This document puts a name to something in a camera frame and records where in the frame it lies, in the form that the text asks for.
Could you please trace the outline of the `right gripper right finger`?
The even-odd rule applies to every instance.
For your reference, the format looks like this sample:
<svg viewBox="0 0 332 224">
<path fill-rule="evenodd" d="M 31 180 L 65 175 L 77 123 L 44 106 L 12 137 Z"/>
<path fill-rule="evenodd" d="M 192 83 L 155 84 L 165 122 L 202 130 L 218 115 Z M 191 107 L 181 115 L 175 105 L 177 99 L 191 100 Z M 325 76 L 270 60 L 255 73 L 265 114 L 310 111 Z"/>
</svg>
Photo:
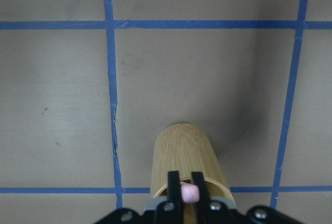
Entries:
<svg viewBox="0 0 332 224">
<path fill-rule="evenodd" d="M 199 189 L 197 223 L 235 223 L 231 212 L 235 209 L 234 201 L 226 197 L 210 196 L 202 172 L 192 172 L 191 182 Z"/>
</svg>

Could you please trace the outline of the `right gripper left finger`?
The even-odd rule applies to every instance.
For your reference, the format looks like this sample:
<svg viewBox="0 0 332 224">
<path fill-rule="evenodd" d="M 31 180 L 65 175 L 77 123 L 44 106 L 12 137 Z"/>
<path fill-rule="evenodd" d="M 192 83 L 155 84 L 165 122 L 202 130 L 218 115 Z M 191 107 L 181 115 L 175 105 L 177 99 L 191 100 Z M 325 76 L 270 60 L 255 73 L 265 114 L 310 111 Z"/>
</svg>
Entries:
<svg viewBox="0 0 332 224">
<path fill-rule="evenodd" d="M 168 172 L 167 196 L 156 207 L 154 223 L 182 224 L 184 222 L 183 205 L 179 172 L 170 171 Z"/>
</svg>

